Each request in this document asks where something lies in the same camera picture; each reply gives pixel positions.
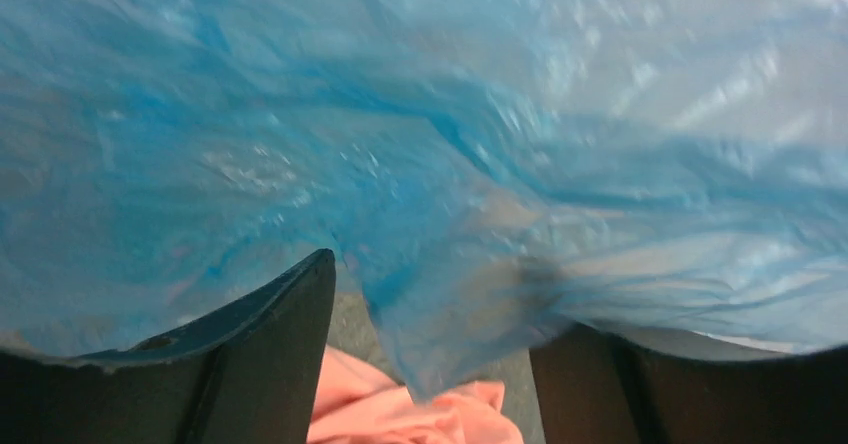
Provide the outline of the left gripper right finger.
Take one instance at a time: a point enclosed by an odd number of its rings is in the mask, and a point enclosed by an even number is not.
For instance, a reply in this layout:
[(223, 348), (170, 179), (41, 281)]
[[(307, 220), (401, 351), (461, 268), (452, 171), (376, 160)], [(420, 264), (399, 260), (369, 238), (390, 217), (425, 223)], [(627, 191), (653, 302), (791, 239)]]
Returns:
[(847, 351), (579, 325), (530, 353), (550, 443), (843, 443)]

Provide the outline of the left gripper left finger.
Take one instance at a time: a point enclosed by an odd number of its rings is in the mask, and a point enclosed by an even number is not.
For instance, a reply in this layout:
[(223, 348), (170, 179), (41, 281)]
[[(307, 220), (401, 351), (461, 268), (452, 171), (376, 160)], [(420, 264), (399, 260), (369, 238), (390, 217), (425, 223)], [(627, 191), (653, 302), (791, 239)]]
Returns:
[(318, 250), (126, 351), (1, 354), (5, 443), (302, 443), (336, 284)]

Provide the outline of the blue plastic trash bag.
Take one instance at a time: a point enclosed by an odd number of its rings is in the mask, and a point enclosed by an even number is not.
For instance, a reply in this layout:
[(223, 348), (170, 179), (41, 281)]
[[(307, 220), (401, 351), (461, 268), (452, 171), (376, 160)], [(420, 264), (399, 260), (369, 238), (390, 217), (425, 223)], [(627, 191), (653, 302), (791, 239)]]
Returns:
[(432, 396), (584, 323), (847, 341), (847, 0), (1, 0), (1, 334), (333, 250)]

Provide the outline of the pink cloth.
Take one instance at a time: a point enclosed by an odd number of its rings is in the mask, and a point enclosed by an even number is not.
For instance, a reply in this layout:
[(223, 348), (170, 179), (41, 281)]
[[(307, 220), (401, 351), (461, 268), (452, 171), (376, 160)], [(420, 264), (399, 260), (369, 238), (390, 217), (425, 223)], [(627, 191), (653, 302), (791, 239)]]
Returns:
[(310, 420), (309, 443), (522, 444), (502, 413), (505, 385), (472, 381), (424, 404), (376, 367), (327, 346)]

